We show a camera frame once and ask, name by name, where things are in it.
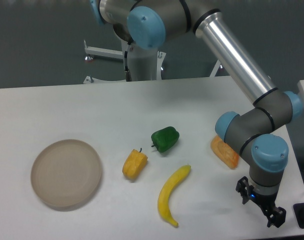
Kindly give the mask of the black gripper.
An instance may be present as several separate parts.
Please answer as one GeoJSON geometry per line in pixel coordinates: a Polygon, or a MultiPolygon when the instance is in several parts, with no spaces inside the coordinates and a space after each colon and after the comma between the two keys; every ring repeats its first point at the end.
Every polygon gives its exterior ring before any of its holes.
{"type": "Polygon", "coordinates": [[[275,201],[279,192],[279,185],[262,186],[259,184],[251,185],[246,176],[237,181],[235,190],[242,197],[242,204],[248,201],[258,205],[264,216],[267,218],[267,227],[281,227],[286,221],[287,211],[282,207],[276,207],[275,201]]]}

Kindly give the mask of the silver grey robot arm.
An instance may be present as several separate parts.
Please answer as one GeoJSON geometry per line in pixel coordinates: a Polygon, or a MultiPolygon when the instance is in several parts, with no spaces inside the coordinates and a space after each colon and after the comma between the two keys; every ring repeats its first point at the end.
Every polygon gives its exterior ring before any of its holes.
{"type": "Polygon", "coordinates": [[[280,91],[230,32],[221,11],[205,0],[92,0],[98,24],[111,24],[119,38],[142,50],[136,60],[123,51],[125,79],[155,80],[157,51],[166,41],[193,32],[202,39],[252,102],[253,109],[239,115],[224,113],[215,124],[218,137],[249,165],[249,176],[236,184],[243,203],[254,202],[268,226],[280,227],[286,210],[275,200],[288,163],[289,147],[274,135],[303,111],[300,97],[280,91]]]}

